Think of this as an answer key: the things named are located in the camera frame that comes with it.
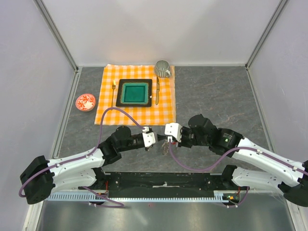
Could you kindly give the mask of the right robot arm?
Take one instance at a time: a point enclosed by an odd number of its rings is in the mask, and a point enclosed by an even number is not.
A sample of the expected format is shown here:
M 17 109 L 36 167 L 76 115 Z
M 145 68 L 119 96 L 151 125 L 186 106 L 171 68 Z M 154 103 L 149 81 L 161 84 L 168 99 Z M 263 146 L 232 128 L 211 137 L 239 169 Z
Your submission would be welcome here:
M 308 163 L 297 162 L 262 148 L 242 134 L 228 128 L 217 128 L 202 114 L 190 118 L 188 127 L 172 125 L 165 133 L 179 146 L 208 147 L 213 153 L 234 158 L 258 167 L 251 171 L 227 165 L 220 177 L 221 186 L 259 188 L 281 194 L 293 204 L 308 205 Z

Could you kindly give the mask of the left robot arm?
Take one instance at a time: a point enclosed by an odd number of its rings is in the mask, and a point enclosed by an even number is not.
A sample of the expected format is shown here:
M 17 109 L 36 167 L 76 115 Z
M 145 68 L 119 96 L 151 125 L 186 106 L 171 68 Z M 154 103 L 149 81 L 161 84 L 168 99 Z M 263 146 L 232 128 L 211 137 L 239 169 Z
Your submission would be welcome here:
M 127 126 L 118 127 L 105 141 L 88 151 L 62 159 L 47 160 L 41 155 L 33 159 L 20 175 L 20 197 L 29 205 L 39 203 L 52 193 L 78 187 L 101 189 L 105 185 L 102 167 L 121 159 L 121 153 L 144 148 L 148 150 L 165 140 L 149 127 L 133 135 Z

